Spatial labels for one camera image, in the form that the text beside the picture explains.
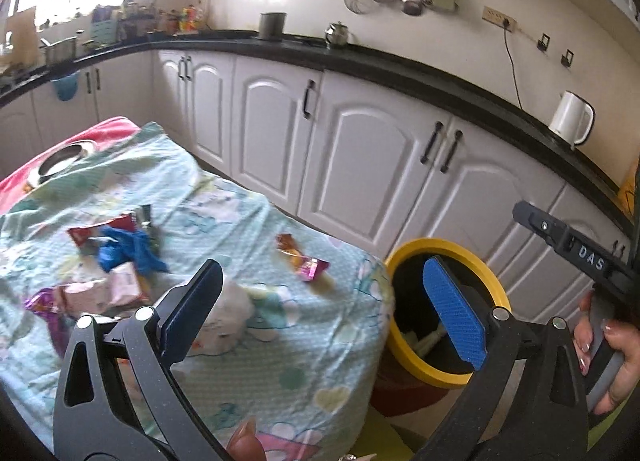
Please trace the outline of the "person's right hand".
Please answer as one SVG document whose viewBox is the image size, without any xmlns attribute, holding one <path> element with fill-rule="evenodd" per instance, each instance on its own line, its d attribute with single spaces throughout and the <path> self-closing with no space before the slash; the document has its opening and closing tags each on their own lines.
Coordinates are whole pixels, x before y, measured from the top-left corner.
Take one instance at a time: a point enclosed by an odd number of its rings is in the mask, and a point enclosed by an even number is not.
<svg viewBox="0 0 640 461">
<path fill-rule="evenodd" d="M 605 299 L 595 295 L 590 291 L 579 303 L 573 344 L 585 377 L 587 410 L 607 415 L 639 383 L 639 328 L 611 317 Z"/>
</svg>

